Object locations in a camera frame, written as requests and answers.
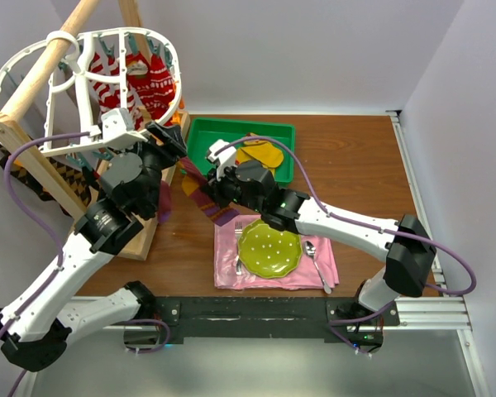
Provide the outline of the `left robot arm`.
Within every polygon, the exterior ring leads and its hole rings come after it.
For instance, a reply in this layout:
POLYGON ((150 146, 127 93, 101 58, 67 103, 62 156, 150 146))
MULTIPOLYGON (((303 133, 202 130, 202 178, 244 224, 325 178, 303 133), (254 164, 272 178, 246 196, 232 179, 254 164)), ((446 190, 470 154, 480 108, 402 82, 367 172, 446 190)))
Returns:
POLYGON ((114 323, 148 323, 155 296, 139 281, 126 283, 81 309, 65 305, 99 269, 157 217, 162 172, 187 155, 178 125, 149 122, 140 141, 115 155, 98 180, 102 197, 75 223, 57 256, 13 302, 0 309, 0 349, 15 366, 37 372, 82 337, 114 323))

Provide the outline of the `yellow monster sock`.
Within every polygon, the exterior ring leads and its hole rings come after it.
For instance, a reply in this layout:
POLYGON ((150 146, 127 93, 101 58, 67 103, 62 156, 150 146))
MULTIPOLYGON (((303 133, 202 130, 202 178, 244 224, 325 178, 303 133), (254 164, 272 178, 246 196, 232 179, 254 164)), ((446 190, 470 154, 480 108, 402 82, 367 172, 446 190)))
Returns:
POLYGON ((258 160, 263 167, 264 165, 267 165, 268 167, 275 168, 275 171, 284 161, 284 154, 282 151, 266 140, 257 139, 244 141, 239 148, 246 154, 254 157, 253 160, 258 160))

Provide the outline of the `purple yellow striped sock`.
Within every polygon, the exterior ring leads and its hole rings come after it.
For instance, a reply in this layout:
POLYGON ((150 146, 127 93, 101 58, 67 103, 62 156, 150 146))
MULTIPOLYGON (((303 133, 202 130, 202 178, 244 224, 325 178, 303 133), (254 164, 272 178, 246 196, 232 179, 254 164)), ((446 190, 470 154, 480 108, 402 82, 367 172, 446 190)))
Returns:
POLYGON ((203 191, 203 187, 207 185, 207 179, 187 156, 181 158, 178 165, 185 172, 181 184, 184 194, 196 204, 210 221, 221 227, 239 215, 239 212, 230 206, 220 208, 203 191))

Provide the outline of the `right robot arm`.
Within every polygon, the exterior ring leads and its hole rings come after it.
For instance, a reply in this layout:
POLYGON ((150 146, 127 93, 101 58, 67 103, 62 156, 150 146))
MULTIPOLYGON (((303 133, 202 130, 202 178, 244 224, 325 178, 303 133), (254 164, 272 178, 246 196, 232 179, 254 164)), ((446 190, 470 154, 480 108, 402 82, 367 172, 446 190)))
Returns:
POLYGON ((235 203, 259 213, 275 230, 325 237, 382 261, 384 267, 364 283, 351 305, 356 322, 371 324, 399 296, 422 296, 436 248, 415 216, 369 218, 332 207, 311 194, 279 187, 256 160, 213 168, 206 180, 203 191, 220 208, 235 203))

